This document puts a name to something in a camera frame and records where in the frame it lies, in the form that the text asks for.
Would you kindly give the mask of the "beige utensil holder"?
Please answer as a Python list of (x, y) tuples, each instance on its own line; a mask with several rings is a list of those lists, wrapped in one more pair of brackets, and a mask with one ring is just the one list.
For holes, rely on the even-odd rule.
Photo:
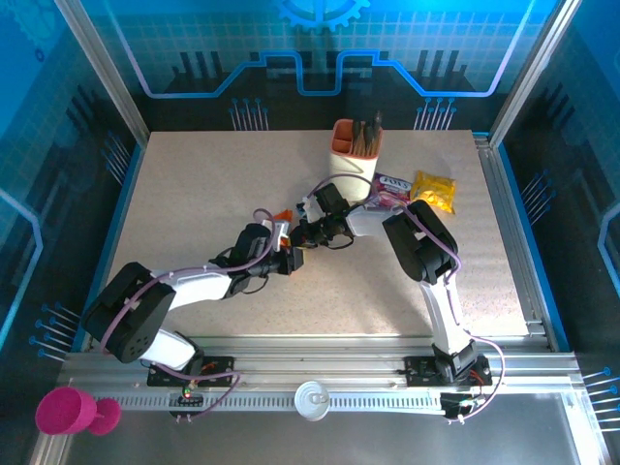
[(352, 154), (353, 142), (359, 133), (366, 132), (364, 123), (357, 125), (353, 119), (338, 119), (333, 126), (329, 148), (329, 174), (341, 196), (348, 202), (360, 202), (368, 197), (380, 157), (384, 130), (381, 128), (378, 140), (372, 144), (367, 158)]

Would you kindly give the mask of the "purple candy bag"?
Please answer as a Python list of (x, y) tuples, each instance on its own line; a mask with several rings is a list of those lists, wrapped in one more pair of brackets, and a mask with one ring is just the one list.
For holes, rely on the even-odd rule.
[(407, 206), (413, 184), (410, 181), (376, 172), (373, 178), (376, 194), (369, 201), (373, 207)]

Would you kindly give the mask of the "tall black utensil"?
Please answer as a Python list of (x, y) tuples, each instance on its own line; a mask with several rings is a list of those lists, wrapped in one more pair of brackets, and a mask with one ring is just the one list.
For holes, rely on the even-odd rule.
[(379, 134), (381, 131), (382, 122), (383, 122), (383, 115), (379, 110), (377, 110), (372, 116), (372, 118), (366, 124), (367, 126), (366, 142), (368, 146), (371, 146), (373, 143), (375, 143), (378, 140)]

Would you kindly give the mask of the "yellow snack bag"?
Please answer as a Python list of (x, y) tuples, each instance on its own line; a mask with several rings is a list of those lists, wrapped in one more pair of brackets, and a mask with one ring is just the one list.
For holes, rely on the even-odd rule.
[(455, 194), (456, 181), (454, 179), (418, 170), (410, 191), (410, 201), (425, 201), (442, 211), (454, 214)]

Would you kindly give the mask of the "silver tin can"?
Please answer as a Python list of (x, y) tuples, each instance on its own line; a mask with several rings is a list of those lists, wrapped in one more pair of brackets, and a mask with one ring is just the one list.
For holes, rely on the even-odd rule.
[(324, 385), (317, 381), (301, 384), (294, 394), (294, 407), (306, 420), (319, 421), (329, 410), (330, 397)]

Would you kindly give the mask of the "small circuit board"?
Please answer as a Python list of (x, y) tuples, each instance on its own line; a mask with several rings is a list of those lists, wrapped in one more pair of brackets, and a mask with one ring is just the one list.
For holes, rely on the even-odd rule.
[(183, 391), (180, 395), (170, 396), (170, 407), (198, 408), (204, 404), (204, 398), (200, 393)]
[(444, 417), (448, 420), (457, 420), (470, 415), (479, 406), (481, 396), (471, 394), (447, 392), (440, 394), (440, 406)]

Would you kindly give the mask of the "pink plastic goblet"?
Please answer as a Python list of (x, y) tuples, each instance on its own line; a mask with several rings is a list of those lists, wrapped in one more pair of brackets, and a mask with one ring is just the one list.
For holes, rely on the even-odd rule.
[(88, 431), (96, 436), (109, 434), (121, 420), (122, 410), (112, 398), (96, 400), (74, 387), (58, 387), (40, 402), (35, 423), (47, 435), (72, 435)]

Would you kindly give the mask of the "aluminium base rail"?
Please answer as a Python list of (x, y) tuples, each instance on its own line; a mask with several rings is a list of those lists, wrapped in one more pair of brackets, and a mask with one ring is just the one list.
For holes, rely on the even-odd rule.
[[(211, 356), (234, 357), (245, 391), (294, 391), (316, 380), (333, 391), (386, 391), (406, 386), (399, 370), (403, 358), (431, 356), (427, 337), (395, 335), (230, 336), (200, 337)], [(498, 342), (500, 352), (481, 344), (480, 352), (494, 376), (502, 375), (501, 392), (556, 392), (584, 385), (576, 356), (548, 351), (530, 337)], [(91, 392), (146, 390), (146, 369), (138, 362), (122, 364), (96, 351), (66, 356), (58, 385)]]

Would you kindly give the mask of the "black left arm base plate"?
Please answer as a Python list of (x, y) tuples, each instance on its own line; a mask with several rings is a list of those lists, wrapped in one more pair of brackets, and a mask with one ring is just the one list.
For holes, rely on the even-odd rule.
[(232, 385), (233, 375), (209, 380), (197, 381), (196, 376), (207, 376), (220, 373), (231, 373), (234, 367), (232, 356), (201, 356), (195, 357), (183, 369), (183, 375), (193, 376), (192, 380), (174, 377), (161, 367), (151, 364), (148, 369), (146, 384), (153, 388), (228, 388)]

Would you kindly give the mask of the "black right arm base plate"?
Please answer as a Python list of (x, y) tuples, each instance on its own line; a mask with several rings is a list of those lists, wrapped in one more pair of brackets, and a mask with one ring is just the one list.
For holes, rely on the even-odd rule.
[(477, 360), (457, 376), (455, 381), (449, 382), (442, 378), (433, 356), (405, 356), (403, 358), (405, 376), (408, 388), (422, 387), (490, 387), (492, 375), (488, 359), (478, 356)]

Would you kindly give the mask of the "aluminium side rail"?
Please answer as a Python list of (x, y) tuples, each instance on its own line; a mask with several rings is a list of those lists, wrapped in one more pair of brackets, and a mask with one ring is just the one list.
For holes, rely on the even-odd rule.
[(508, 176), (499, 153), (483, 133), (473, 133), (480, 165), (507, 254), (527, 335), (550, 352), (559, 352), (543, 289), (530, 253)]

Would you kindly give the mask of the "aluminium frame post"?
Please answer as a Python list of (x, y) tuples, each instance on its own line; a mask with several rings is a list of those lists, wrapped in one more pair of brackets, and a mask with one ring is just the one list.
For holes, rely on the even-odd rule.
[(137, 144), (150, 137), (140, 111), (80, 0), (53, 0)]
[(554, 10), (537, 38), (507, 100), (491, 127), (488, 136), (491, 148), (496, 149), (503, 142), (566, 34), (581, 3), (582, 0), (557, 0)]

